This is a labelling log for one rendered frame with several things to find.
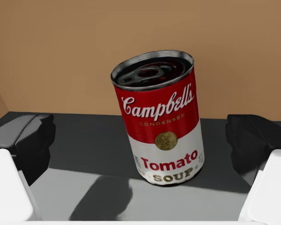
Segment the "red and white can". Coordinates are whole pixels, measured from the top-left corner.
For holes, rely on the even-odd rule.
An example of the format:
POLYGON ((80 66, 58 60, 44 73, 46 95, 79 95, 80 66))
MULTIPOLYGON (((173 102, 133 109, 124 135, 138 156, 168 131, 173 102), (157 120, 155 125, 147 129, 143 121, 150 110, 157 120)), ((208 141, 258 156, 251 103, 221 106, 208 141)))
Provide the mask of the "red and white can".
POLYGON ((144 53, 118 64, 111 82, 139 174, 160 186, 193 178, 204 164, 193 57, 144 53))

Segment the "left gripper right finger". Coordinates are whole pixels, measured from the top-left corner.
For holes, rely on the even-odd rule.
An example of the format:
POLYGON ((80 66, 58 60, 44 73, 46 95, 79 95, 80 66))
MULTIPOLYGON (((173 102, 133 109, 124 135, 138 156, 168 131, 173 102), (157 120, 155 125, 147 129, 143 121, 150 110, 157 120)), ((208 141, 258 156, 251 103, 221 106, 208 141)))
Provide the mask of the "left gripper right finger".
POLYGON ((281 126, 257 115, 227 121, 233 169, 251 184, 238 219, 281 221, 281 126))

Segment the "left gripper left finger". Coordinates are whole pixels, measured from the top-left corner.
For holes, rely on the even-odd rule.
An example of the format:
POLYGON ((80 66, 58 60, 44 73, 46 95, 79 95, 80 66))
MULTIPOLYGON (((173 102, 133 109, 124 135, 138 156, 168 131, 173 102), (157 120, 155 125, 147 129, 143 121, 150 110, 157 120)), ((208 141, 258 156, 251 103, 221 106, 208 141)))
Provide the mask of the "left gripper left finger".
POLYGON ((24 115, 0 127, 0 221, 42 220, 30 186, 49 167, 53 120, 24 115))

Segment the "tall board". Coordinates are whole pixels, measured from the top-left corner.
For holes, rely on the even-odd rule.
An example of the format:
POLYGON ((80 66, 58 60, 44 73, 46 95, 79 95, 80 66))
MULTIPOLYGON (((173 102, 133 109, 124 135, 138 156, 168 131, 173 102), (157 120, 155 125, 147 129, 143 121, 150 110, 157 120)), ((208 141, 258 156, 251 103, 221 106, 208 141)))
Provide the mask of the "tall board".
POLYGON ((169 49, 194 57, 202 118, 281 120, 281 0, 0 0, 0 118, 119 115, 114 67, 169 49))

